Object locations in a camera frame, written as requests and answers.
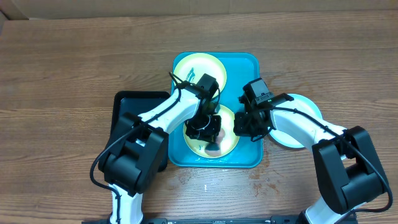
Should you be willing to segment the light blue plate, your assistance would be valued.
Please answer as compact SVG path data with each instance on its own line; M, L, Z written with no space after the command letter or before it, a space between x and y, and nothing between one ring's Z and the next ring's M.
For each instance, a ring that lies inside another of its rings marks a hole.
M311 114L312 116L315 116L317 118L323 118L320 109L312 100L310 100L306 96L299 94L289 93L289 95L294 98L294 101L296 103L304 108L304 112ZM269 134L275 142L281 144L282 146L293 149L304 148L304 146L296 141L293 137L289 136L286 133L283 133L282 131L273 130Z

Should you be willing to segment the round sponge scrubber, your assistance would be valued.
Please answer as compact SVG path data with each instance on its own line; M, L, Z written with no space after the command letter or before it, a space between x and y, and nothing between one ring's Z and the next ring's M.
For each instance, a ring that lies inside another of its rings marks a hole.
M221 155L220 144L224 139L224 137L225 137L225 131L224 129L220 129L220 132L216 137L216 141L213 143L209 143L205 148L205 152L211 157L220 156Z

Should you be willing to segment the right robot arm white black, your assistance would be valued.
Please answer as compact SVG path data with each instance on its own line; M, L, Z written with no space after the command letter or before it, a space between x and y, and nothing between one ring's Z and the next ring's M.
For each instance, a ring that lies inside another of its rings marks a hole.
M356 223L356 214L382 213L393 194L369 133L346 129L300 110L292 96L247 94L235 114L234 133L258 141L272 130L288 134L313 155L321 197L295 223Z

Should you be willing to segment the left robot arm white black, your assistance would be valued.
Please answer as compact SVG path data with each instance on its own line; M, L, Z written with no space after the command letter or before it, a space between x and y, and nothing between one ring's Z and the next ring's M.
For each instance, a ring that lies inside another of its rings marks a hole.
M124 113L113 127L105 149L92 169L104 174L105 183L92 183L110 190L113 210L108 223L141 223L143 193L150 186L164 159L169 134L182 123L189 125L188 135L215 142L221 128L218 106L212 99L220 88L209 84L181 82L174 93L154 109L134 115Z

